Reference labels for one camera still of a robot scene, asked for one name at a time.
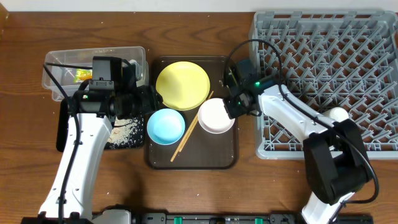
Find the yellow plate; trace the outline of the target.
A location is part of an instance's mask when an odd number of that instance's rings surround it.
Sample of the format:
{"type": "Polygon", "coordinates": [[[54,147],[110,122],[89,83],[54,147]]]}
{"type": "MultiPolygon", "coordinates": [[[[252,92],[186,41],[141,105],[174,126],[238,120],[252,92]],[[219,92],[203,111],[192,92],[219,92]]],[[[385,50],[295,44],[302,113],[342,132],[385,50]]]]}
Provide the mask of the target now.
{"type": "Polygon", "coordinates": [[[206,100],[210,79],[205,70],[193,62],[175,62],[159,73],[155,89],[166,107],[187,111],[206,100]]]}

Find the light blue bowl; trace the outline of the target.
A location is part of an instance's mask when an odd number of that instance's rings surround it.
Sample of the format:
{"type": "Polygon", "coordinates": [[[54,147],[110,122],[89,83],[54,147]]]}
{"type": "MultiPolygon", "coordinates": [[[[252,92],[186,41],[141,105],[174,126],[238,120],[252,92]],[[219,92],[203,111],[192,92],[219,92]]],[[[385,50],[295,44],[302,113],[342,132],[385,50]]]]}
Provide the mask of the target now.
{"type": "Polygon", "coordinates": [[[153,113],[147,122],[147,133],[156,144],[167,146],[176,143],[185,132],[185,120],[178,112],[164,108],[153,113]]]}

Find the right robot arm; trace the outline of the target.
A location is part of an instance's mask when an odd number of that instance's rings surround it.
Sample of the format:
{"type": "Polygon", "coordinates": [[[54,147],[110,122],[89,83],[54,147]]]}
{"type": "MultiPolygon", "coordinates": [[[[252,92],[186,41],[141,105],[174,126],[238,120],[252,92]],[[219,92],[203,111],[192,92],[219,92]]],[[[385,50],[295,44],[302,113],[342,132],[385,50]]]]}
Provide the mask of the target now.
{"type": "Polygon", "coordinates": [[[335,222],[341,207],[374,178],[359,128],[352,120],[336,121],[319,114],[274,77],[242,76],[229,62],[222,84],[230,94],[223,100],[230,118],[267,115],[302,144],[312,190],[302,209],[306,223],[335,222]]]}

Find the pile of rice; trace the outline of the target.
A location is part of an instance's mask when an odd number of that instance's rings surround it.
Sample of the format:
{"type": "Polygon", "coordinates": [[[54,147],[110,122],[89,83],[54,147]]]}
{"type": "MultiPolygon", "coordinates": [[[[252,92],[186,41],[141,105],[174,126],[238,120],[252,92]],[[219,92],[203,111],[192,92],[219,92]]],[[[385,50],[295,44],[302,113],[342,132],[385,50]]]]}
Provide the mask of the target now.
{"type": "Polygon", "coordinates": [[[144,143],[144,117],[116,119],[105,149],[129,149],[144,143]]]}

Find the yellow green snack wrapper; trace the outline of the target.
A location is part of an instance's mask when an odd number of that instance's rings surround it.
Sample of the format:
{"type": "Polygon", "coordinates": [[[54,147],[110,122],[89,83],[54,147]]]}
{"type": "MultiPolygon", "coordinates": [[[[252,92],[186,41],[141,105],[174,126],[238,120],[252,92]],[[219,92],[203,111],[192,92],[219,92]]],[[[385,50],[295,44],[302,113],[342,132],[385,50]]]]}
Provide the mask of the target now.
{"type": "Polygon", "coordinates": [[[74,77],[74,83],[81,83],[85,80],[92,79],[92,71],[78,68],[74,77]]]}

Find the pale green cup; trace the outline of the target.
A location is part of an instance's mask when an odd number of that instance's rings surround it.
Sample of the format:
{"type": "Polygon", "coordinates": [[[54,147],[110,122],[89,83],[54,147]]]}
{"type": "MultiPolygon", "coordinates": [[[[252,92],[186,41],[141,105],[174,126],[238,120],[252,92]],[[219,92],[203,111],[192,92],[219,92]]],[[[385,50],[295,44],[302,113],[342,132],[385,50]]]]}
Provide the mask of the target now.
{"type": "Polygon", "coordinates": [[[337,122],[342,122],[346,119],[349,119],[349,113],[341,107],[335,107],[330,110],[325,111],[322,115],[334,119],[337,122]]]}

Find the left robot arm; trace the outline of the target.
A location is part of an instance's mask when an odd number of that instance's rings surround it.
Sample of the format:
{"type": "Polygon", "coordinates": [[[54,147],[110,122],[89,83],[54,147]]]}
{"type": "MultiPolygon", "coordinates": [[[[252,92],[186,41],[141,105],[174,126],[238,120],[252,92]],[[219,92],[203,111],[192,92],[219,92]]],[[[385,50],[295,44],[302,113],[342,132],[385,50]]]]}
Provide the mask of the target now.
{"type": "Polygon", "coordinates": [[[39,214],[22,223],[137,223],[120,205],[94,215],[94,186],[115,119],[153,113],[162,97],[153,86],[137,86],[136,65],[126,59],[95,56],[89,70],[92,77],[62,101],[57,144],[63,155],[52,188],[39,214]]]}

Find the wooden chopsticks pair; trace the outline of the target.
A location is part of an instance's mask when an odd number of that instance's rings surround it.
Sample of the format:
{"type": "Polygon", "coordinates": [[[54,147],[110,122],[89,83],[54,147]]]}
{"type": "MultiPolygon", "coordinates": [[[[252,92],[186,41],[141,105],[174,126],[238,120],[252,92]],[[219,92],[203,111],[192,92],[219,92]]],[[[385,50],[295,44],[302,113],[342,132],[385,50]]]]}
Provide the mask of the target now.
{"type": "Polygon", "coordinates": [[[184,134],[182,140],[180,141],[180,144],[178,145],[178,147],[176,148],[173,156],[170,159],[170,162],[173,162],[176,158],[176,156],[178,155],[178,153],[182,152],[184,146],[186,145],[189,137],[191,136],[193,130],[195,129],[195,126],[197,125],[198,122],[198,113],[195,115],[193,121],[190,123],[186,133],[184,134]]]}

